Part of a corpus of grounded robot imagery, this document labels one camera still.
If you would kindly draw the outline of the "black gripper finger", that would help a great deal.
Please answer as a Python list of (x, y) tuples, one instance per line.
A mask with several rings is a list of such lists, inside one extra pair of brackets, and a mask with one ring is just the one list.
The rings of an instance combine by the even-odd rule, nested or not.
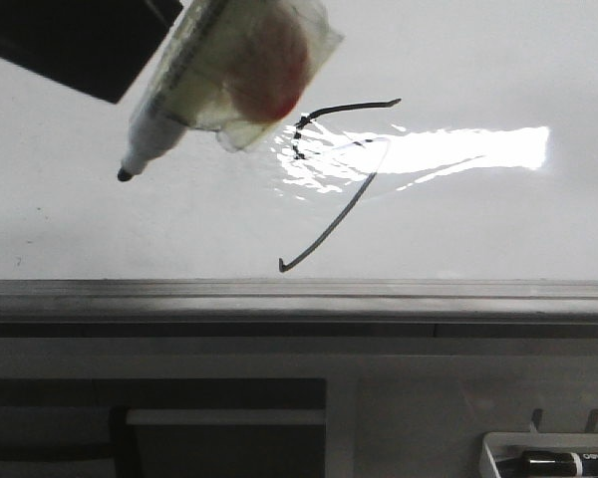
[(179, 1), (0, 1), (0, 58), (118, 103), (183, 9)]

